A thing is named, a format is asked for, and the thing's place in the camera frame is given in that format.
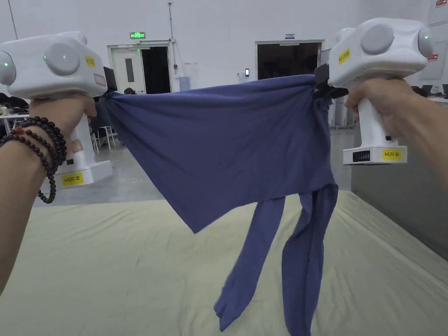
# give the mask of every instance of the green exit sign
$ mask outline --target green exit sign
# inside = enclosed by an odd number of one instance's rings
[[[131,39],[146,39],[146,34],[144,31],[133,31],[129,33]]]

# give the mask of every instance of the gripper handle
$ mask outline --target gripper handle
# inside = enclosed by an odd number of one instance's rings
[[[361,100],[358,104],[358,110],[362,140],[361,147],[398,146],[398,141],[384,130],[383,117],[367,98]]]

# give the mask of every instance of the wall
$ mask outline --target wall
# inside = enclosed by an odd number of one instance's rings
[[[408,147],[407,164],[353,166],[352,191],[448,260],[448,193],[412,143],[400,145]]]
[[[11,0],[11,5],[20,39],[80,30],[105,65],[106,46],[131,43],[130,31],[145,31],[154,40],[171,37],[167,0]],[[172,5],[180,75],[181,63],[197,63],[198,87],[237,83],[237,73],[245,68],[254,76],[255,41],[283,40],[286,33],[295,33],[296,39],[323,39],[327,49],[341,28],[380,16],[421,15],[422,0],[173,0]],[[10,26],[10,20],[2,20],[0,31]]]

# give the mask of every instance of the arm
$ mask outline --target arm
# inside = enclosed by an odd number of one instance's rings
[[[402,119],[401,134],[428,159],[448,190],[448,109],[418,95],[403,108],[408,113]]]
[[[31,116],[46,117],[61,129],[69,146],[69,137],[83,113],[95,116],[95,103],[85,96],[73,95],[65,99],[34,103]],[[39,127],[32,131],[50,141]],[[44,152],[48,152],[29,138]],[[19,252],[36,195],[46,172],[38,156],[27,146],[10,141],[0,148],[0,294],[8,281]]]
[[[403,80],[371,79],[350,92],[346,107],[370,100],[383,116],[385,129],[411,141],[431,162],[448,189],[448,109],[416,94]]]

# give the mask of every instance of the dark doorway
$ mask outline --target dark doorway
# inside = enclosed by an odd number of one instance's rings
[[[320,43],[259,44],[258,79],[314,73]]]
[[[168,47],[141,49],[147,94],[171,92]]]

